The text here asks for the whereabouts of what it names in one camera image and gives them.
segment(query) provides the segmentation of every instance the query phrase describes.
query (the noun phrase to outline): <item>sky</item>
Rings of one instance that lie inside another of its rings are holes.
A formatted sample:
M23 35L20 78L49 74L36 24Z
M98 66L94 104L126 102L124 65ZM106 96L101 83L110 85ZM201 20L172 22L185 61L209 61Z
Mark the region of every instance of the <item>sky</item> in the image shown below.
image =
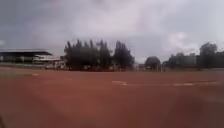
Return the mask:
M223 0L0 0L0 48L44 48L63 55L66 42L125 42L137 62L224 48Z

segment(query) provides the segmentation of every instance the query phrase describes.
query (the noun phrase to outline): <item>roof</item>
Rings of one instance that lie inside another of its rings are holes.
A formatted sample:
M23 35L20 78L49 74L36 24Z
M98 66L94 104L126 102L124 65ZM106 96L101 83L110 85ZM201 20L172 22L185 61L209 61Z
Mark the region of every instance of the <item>roof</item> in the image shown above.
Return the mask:
M52 55L44 49L0 49L2 54L41 54Z
M0 49L0 52L46 52L45 49Z

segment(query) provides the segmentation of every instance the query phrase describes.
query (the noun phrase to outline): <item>treeline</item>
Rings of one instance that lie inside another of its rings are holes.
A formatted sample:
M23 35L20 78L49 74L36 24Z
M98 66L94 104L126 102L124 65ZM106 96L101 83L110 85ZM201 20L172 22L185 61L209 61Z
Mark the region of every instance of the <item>treeline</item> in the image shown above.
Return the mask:
M184 55L177 53L171 55L168 61L163 64L171 69L174 68L224 68L224 51L218 52L218 47L214 43L207 42L200 47L200 54Z
M70 70L109 71L141 68L161 71L165 68L224 68L224 51L218 52L217 49L216 44L208 42L200 47L199 55L177 53L164 62L156 56L151 56L144 64L136 67L131 51L121 41L117 41L115 49L111 50L103 40L98 42L77 40L74 44L67 42L64 57Z
M70 70L126 70L131 69L134 63L130 50L120 41L116 42L113 51L103 40L99 42L77 40L74 44L67 42L64 52L66 66Z

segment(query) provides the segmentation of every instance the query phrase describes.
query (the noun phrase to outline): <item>red dirt ground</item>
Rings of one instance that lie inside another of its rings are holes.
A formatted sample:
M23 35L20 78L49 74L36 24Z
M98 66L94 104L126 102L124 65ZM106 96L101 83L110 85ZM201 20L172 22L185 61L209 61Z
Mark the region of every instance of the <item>red dirt ground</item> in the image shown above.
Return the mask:
M223 72L4 70L38 74L0 79L7 128L224 127Z

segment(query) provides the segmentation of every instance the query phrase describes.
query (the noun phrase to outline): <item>grandstand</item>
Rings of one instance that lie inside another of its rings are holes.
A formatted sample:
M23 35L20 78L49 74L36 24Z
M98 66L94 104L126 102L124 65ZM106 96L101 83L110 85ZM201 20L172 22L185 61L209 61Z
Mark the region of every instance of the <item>grandstand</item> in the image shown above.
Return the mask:
M35 60L54 61L52 58L56 57L44 49L0 49L0 58L1 62L34 63Z

